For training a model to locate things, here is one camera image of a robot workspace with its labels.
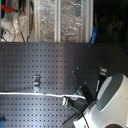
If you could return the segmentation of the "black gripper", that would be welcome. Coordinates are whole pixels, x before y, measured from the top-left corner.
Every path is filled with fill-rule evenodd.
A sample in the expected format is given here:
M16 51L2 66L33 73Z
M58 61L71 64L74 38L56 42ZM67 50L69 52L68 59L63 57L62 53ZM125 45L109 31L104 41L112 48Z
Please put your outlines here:
M93 102L94 97L87 85L80 86L71 98L64 96L62 99L64 107L70 107L80 114Z

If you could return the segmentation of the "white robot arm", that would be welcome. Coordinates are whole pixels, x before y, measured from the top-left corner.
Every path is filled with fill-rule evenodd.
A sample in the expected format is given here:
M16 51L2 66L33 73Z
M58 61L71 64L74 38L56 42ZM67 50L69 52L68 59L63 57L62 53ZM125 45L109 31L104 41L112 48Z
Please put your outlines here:
M122 74L108 77L102 84L97 98L88 106L63 98L62 105L76 109L76 113L63 123L66 128L128 128L128 78Z

